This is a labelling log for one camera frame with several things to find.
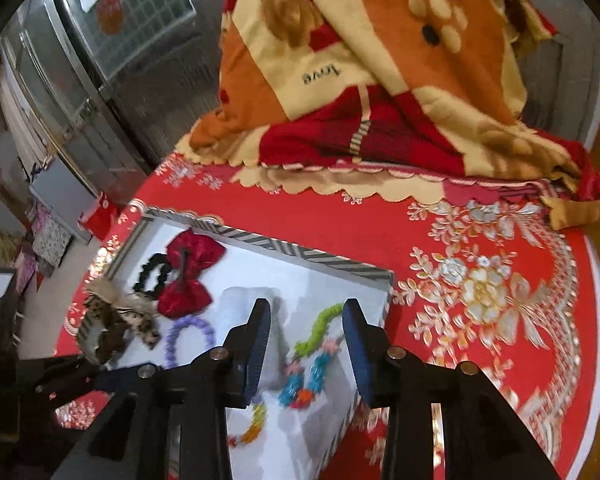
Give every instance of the blanket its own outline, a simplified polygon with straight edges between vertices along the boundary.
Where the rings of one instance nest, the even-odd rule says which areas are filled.
[[[542,199],[552,227],[591,222],[600,176],[586,150],[520,121],[516,55],[553,34],[529,0],[226,0],[220,105],[178,149],[247,172],[385,162],[561,179]]]

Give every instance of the metal screw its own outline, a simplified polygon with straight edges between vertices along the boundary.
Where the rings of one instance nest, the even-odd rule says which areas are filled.
[[[465,375],[475,375],[480,371],[480,368],[478,368],[476,363],[472,363],[471,361],[462,361],[460,363],[460,370]]]
[[[145,364],[138,368],[138,377],[141,379],[148,379],[153,374],[155,374],[155,366],[153,365]]]
[[[223,346],[217,346],[211,349],[211,352],[209,352],[209,357],[211,357],[214,361],[224,361],[229,357],[229,351]]]
[[[402,359],[407,355],[407,351],[399,346],[389,346],[386,354],[389,356],[389,359]]]

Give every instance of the red bedspread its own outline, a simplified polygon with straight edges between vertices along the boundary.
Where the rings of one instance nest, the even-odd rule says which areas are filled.
[[[596,305],[584,234],[552,231],[534,186],[519,194],[480,183],[447,186],[445,198],[424,205],[267,192],[231,183],[234,173],[169,156],[123,211],[85,279],[102,271],[147,205],[391,269],[392,341],[428,362],[480,365],[567,476],[590,410]],[[80,287],[57,354],[78,351],[83,299]],[[84,428],[104,402],[99,394],[79,399],[59,410],[60,420]],[[360,408],[322,478],[378,478],[387,416]],[[436,452],[439,460],[439,440]]]

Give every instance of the red sticker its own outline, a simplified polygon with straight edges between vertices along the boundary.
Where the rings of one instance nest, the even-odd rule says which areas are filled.
[[[229,94],[226,92],[226,90],[224,88],[220,89],[220,91],[218,92],[218,97],[220,98],[220,102],[222,104],[229,103]]]
[[[120,0],[100,0],[96,5],[96,15],[100,30],[107,36],[120,32],[125,17]]]

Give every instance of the red hair bow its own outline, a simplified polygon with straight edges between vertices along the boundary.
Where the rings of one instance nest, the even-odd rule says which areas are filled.
[[[224,246],[213,238],[191,230],[176,236],[167,246],[167,260],[174,269],[180,269],[180,275],[158,298],[158,312],[174,319],[196,314],[208,306],[211,296],[198,277],[217,263],[224,251]]]

